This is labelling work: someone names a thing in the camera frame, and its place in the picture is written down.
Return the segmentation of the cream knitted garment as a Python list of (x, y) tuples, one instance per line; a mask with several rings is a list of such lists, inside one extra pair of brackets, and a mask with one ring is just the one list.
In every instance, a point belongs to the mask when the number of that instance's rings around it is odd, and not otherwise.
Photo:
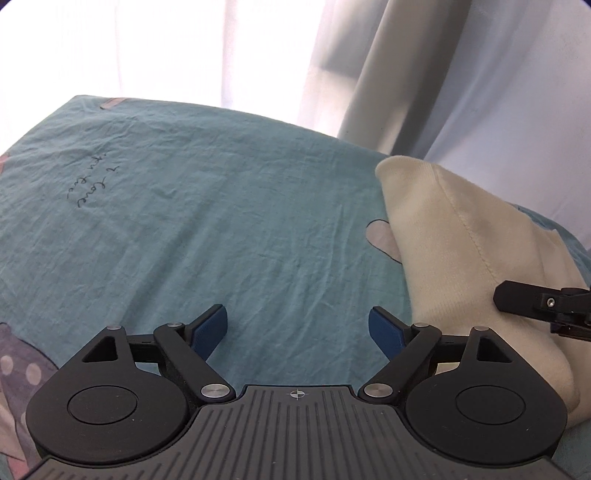
[(394, 156), (379, 163), (376, 175), (388, 220), (370, 224), (367, 239), (402, 263), (413, 320), (452, 335), (492, 328), (557, 391), (570, 424), (589, 419), (589, 343), (502, 313), (493, 301), (506, 280), (587, 287), (558, 231), (439, 165)]

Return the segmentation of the white grey curtain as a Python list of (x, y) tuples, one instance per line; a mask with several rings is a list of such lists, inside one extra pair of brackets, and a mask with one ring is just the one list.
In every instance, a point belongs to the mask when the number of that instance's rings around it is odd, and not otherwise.
[(329, 132), (440, 164), (590, 240), (586, 1), (310, 1)]

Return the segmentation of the teal mushroom print bedsheet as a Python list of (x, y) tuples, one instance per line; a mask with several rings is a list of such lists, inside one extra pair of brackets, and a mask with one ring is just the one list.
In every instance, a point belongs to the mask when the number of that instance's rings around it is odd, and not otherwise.
[[(386, 222), (388, 157), (249, 114), (72, 99), (1, 158), (1, 475), (5, 479), (586, 479), (590, 417), (551, 457), (475, 466), (360, 399), (388, 363), (382, 307), (418, 324)], [(34, 394), (101, 330), (228, 330), (207, 363), (235, 400), (200, 407), (162, 450), (122, 464), (41, 456)]]

